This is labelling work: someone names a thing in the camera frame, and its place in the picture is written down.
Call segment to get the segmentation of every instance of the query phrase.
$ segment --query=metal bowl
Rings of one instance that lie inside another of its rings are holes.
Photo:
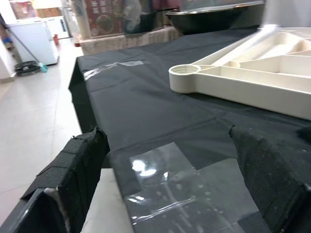
[[[183,12],[169,11],[166,15],[172,25],[184,35],[207,33],[230,28],[248,7],[259,4],[264,3],[257,1],[252,4],[198,8]]]

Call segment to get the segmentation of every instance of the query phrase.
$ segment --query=table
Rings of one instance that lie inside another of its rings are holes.
[[[159,227],[160,230],[170,233],[194,232],[193,229],[199,233],[206,229],[208,232],[218,233],[254,233],[256,229],[261,233],[269,232],[261,216],[254,211],[255,207],[252,207],[253,209],[250,207],[251,201],[245,202],[245,205],[253,212],[245,211],[247,215],[244,217],[237,217],[238,214],[229,216],[227,212],[225,217],[222,217],[214,208],[212,211],[214,214],[204,215],[205,217],[199,220],[200,224],[194,226],[196,220],[191,218],[192,215],[187,220],[186,214],[180,215],[180,212],[176,212],[178,209],[174,208],[172,211],[167,209],[170,204],[178,204],[178,201],[168,200],[167,205],[162,205],[157,197],[152,199],[148,193],[150,187],[145,186],[132,169],[134,158],[142,153],[153,150],[150,153],[155,154],[159,150],[162,158],[166,158],[170,156],[167,151],[173,150],[172,154],[178,154],[177,159],[175,158],[173,163],[167,161],[161,163],[162,167],[159,169],[170,167],[169,172],[174,171],[170,165],[182,160],[188,164],[183,172],[188,167],[193,168],[195,172],[199,172],[201,178],[206,178],[208,174],[215,174],[221,170],[223,173],[219,173],[219,176],[229,178],[231,176],[233,179],[226,180],[227,184],[236,182],[239,184],[236,187],[244,189],[234,162],[237,157],[236,150],[228,135],[233,124],[260,129],[288,140],[299,140],[295,131],[308,126],[309,121],[211,96],[180,95],[169,88],[170,67],[194,62],[255,30],[247,28],[189,35],[169,43],[77,58],[69,88],[80,126],[82,131],[86,132],[90,125],[98,125],[107,134],[111,151],[104,166],[111,166],[114,169],[136,232],[142,233],[146,229],[149,229],[148,232],[157,232]],[[224,87],[224,91],[230,91],[230,87]],[[162,146],[172,148],[156,149]],[[148,158],[148,155],[144,154],[141,158]],[[186,175],[179,181],[185,182],[186,185],[193,183],[191,175]],[[172,180],[164,182],[164,185],[170,186],[172,182]],[[209,179],[207,185],[215,187],[217,182],[219,182],[217,179]],[[161,185],[162,183],[158,183],[155,193],[159,192]],[[191,188],[188,194],[192,195],[194,192],[197,190]],[[130,199],[141,193],[147,195],[156,206],[133,205]],[[186,192],[177,193],[174,193],[174,197],[179,199],[180,195]],[[191,206],[188,206],[190,212],[198,208],[197,203],[199,203],[197,199],[193,202],[190,197]],[[239,206],[233,203],[228,205],[231,205],[230,210],[239,209]],[[159,212],[160,207],[166,208],[165,214]],[[156,215],[137,221],[137,218],[141,219],[141,216],[134,215],[137,213],[156,213]],[[211,224],[204,225],[212,222],[217,225],[214,229],[208,228]]]

